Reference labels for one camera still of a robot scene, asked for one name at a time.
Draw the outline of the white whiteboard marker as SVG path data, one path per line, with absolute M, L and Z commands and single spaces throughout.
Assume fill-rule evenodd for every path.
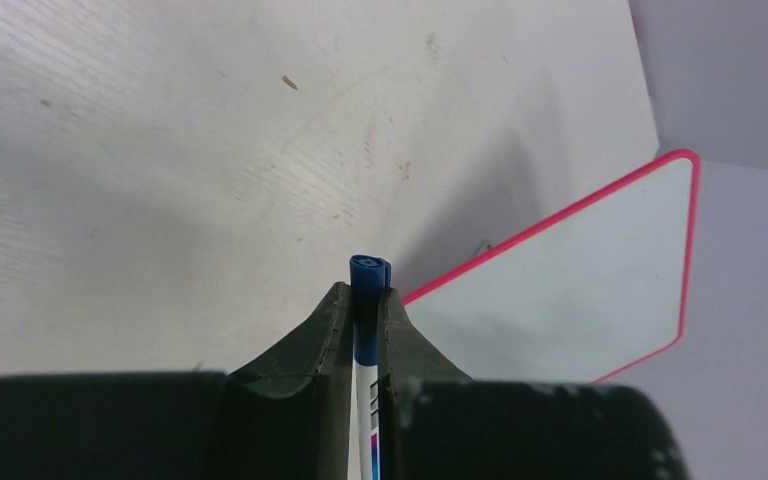
M 360 474 L 380 479 L 378 367 L 355 363 Z

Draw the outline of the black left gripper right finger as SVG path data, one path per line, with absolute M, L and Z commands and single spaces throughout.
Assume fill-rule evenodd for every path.
M 384 479 L 685 479 L 665 417 L 616 384 L 476 380 L 412 324 L 399 293 L 378 304 Z

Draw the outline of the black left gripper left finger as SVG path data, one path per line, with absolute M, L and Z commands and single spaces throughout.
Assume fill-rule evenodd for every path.
M 0 376 L 0 479 L 343 479 L 350 288 L 231 373 Z

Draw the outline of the pink framed whiteboard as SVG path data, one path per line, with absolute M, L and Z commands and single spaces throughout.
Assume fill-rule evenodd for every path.
M 405 298 L 479 379 L 602 381 L 682 336 L 701 161 L 669 152 Z

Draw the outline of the blue marker cap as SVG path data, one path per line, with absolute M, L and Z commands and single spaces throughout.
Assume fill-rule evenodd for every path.
M 349 260 L 354 322 L 354 358 L 365 367 L 377 360 L 377 317 L 382 291 L 390 287 L 391 265 L 368 255 L 353 255 Z

